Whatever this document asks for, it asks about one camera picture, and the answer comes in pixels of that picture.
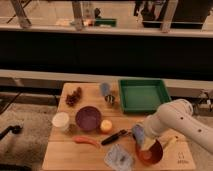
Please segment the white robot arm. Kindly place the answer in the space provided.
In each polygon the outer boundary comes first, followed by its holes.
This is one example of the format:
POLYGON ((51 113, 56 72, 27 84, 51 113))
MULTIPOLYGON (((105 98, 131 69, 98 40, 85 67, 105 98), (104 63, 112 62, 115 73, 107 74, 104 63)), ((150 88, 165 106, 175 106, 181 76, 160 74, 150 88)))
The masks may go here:
POLYGON ((192 114, 193 106, 185 99, 164 103, 144 119, 145 135, 156 139, 168 129, 173 129, 213 154, 213 128, 199 122, 192 114))

